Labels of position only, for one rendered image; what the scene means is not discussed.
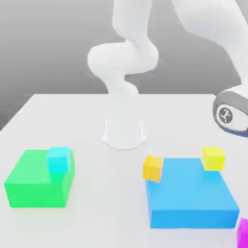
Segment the small orange cube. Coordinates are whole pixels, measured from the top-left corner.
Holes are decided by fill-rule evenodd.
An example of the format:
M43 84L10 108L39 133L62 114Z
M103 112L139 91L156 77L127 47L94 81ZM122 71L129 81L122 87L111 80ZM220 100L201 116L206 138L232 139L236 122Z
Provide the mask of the small orange cube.
M143 179L160 182L163 171L163 158L147 156L143 164Z

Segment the small cyan cube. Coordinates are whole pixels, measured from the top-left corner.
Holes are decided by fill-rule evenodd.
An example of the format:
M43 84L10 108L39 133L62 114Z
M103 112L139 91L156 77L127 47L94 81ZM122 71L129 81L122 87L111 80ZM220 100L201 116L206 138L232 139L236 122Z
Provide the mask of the small cyan cube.
M50 174L69 172L71 165L69 147L51 147L48 150L46 160Z

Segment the small yellow cube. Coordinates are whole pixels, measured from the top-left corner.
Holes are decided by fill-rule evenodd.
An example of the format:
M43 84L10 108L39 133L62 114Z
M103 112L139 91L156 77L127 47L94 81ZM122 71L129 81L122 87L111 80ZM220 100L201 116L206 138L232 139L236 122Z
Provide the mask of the small yellow cube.
M202 150L201 162L205 171L222 171L225 154L221 147L205 146Z

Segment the small magenta cube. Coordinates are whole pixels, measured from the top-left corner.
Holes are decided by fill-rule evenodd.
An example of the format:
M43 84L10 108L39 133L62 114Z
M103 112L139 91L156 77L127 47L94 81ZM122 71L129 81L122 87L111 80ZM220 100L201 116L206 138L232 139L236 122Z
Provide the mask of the small magenta cube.
M248 219L241 218L237 229L237 248L248 248Z

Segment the large blue box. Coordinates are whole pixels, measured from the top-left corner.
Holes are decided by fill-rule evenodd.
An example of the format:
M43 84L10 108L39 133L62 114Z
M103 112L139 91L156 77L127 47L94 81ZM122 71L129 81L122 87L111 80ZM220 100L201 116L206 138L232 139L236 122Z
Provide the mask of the large blue box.
M199 158L166 158L160 182L146 181L151 228L232 229L239 207L219 171Z

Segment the large green box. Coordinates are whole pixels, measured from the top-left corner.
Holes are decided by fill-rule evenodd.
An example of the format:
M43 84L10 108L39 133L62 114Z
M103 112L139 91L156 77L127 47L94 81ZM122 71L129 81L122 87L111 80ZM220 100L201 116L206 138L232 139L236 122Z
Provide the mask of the large green box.
M75 175L74 153L67 173L50 174L48 150L25 150L4 182L11 207L65 207Z

